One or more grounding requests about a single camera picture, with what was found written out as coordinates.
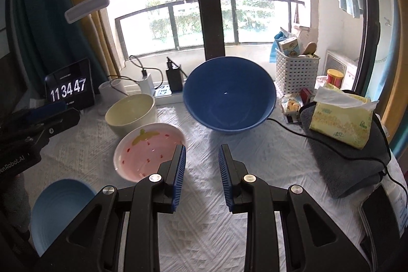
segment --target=woven basket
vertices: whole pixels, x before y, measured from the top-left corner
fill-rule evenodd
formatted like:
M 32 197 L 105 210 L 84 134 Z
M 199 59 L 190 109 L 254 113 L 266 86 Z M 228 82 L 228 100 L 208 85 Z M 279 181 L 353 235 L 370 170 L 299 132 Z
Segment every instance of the woven basket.
M 314 89 L 320 57 L 287 57 L 276 50 L 276 84 L 284 94 Z

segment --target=black power adapter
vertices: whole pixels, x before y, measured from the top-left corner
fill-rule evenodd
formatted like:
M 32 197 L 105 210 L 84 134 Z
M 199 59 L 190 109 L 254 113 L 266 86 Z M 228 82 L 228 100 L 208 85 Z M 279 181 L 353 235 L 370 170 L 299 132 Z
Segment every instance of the black power adapter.
M 183 91 L 183 77 L 181 66 L 177 66 L 169 59 L 169 57 L 167 57 L 166 75 L 172 93 L 179 93 Z

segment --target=table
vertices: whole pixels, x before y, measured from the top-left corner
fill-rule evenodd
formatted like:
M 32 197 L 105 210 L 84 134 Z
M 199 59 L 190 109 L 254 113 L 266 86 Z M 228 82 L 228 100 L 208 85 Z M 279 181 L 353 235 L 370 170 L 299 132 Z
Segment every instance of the table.
M 272 117 L 284 122 L 279 108 Z M 248 172 L 272 186 L 299 184 L 360 249 L 364 236 L 358 206 L 373 188 L 334 199 L 330 196 L 307 140 L 266 121 L 257 128 L 226 135 L 196 122 L 184 104 L 158 107 L 158 119 L 181 128 L 187 139 L 187 163 L 180 205 L 174 214 L 160 214 L 159 252 L 162 271 L 242 271 L 246 246 L 246 214 L 232 215 L 225 204 L 218 166 L 218 148 L 229 144 L 235 160 Z M 297 125 L 291 129 L 303 132 Z M 97 191 L 103 186 L 132 186 L 113 167 L 119 139 L 97 112 L 87 110 L 79 124 L 53 137 L 41 151 L 42 161 L 24 172 L 32 207 L 40 192 L 62 178 L 87 182 Z M 388 165 L 395 180 L 405 184 L 393 157 Z M 383 179 L 384 186 L 390 183 Z M 286 270 L 283 236 L 277 217 L 281 271 Z

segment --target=light blue bowl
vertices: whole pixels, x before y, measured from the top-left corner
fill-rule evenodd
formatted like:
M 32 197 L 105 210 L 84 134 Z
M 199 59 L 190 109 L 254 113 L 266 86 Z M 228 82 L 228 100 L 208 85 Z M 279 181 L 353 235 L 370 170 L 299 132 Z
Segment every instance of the light blue bowl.
M 199 123 L 232 134 L 254 128 L 269 117 L 276 89 L 268 72 L 253 61 L 219 57 L 191 72 L 183 98 Z
M 73 179 L 54 182 L 41 192 L 31 214 L 31 236 L 40 256 L 95 194 L 91 187 Z

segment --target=strawberry patterned bowl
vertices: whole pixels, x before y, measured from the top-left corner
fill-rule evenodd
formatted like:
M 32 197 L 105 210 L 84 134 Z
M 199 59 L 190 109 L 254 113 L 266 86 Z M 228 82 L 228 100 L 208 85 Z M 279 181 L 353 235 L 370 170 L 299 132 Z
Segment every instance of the strawberry patterned bowl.
M 156 173 L 162 162 L 171 160 L 177 144 L 186 145 L 186 138 L 176 126 L 168 123 L 144 125 L 119 142 L 113 165 L 122 178 L 139 182 Z

